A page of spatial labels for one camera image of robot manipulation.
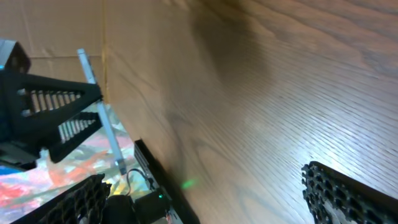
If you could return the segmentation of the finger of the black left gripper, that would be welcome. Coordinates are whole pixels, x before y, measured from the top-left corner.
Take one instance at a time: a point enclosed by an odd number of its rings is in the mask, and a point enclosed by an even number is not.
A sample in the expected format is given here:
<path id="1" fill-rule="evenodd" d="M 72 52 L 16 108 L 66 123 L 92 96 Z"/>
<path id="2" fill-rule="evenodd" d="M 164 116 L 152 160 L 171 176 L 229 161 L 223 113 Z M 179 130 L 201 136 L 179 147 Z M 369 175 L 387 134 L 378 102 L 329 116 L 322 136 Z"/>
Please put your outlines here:
<path id="1" fill-rule="evenodd" d="M 82 142 L 102 127 L 98 113 L 81 112 L 57 126 L 46 139 L 53 163 L 62 161 Z"/>
<path id="2" fill-rule="evenodd" d="M 12 74 L 12 129 L 54 128 L 102 99 L 97 84 Z"/>

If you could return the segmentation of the blue Galaxy smartphone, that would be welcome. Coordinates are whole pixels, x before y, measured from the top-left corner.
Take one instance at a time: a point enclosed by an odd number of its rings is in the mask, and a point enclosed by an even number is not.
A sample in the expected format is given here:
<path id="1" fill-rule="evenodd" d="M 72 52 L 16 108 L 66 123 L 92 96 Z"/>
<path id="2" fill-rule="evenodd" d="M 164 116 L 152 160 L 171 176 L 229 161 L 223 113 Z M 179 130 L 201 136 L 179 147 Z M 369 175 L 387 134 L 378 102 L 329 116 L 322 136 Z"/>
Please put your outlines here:
<path id="1" fill-rule="evenodd" d="M 89 59 L 89 56 L 86 54 L 84 49 L 78 49 L 77 50 L 78 57 L 80 59 L 80 63 L 83 69 L 83 72 L 85 74 L 86 80 L 89 84 L 94 84 L 97 85 L 96 77 L 93 72 L 93 68 L 91 66 L 91 62 Z M 101 123 L 103 125 L 103 128 L 105 130 L 106 136 L 109 141 L 110 148 L 112 150 L 115 164 L 117 165 L 121 175 L 125 175 L 127 173 L 127 167 L 126 163 L 124 161 L 124 157 L 121 151 L 121 148 L 119 147 L 118 140 L 116 138 L 116 135 L 113 130 L 113 126 L 111 124 L 111 120 L 109 118 L 108 112 L 106 111 L 106 105 L 103 101 L 103 99 L 100 99 L 95 103 L 99 118 L 101 120 Z"/>

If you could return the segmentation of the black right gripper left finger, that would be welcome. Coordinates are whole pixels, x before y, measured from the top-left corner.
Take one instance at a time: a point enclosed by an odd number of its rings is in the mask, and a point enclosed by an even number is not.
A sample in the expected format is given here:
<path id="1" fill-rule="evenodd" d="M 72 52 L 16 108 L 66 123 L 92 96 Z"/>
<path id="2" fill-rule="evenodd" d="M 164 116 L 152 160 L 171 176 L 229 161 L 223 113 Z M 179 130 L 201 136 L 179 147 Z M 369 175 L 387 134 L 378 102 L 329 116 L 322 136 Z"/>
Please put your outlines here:
<path id="1" fill-rule="evenodd" d="M 105 175 L 91 175 L 12 224 L 99 224 L 110 195 Z"/>

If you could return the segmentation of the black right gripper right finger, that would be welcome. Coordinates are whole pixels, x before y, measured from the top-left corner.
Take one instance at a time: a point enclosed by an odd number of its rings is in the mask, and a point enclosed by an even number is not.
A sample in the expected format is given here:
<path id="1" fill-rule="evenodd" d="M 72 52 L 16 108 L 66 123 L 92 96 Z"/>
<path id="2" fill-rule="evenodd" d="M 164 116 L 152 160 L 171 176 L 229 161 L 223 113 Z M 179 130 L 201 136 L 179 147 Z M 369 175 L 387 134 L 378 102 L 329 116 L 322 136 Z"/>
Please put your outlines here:
<path id="1" fill-rule="evenodd" d="M 397 199 L 322 163 L 302 167 L 303 198 L 315 223 L 397 224 Z"/>

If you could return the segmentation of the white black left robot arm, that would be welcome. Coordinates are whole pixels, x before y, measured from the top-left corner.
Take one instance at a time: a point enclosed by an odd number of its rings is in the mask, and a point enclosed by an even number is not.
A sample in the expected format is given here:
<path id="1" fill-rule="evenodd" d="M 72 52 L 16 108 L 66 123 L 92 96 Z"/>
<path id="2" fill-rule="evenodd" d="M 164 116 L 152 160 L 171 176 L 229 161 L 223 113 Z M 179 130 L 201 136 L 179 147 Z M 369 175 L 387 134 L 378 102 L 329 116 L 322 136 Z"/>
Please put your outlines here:
<path id="1" fill-rule="evenodd" d="M 97 84 L 29 73 L 30 58 L 15 40 L 1 40 L 1 165 L 27 171 L 48 150 L 58 163 L 102 127 L 87 107 L 102 99 Z"/>

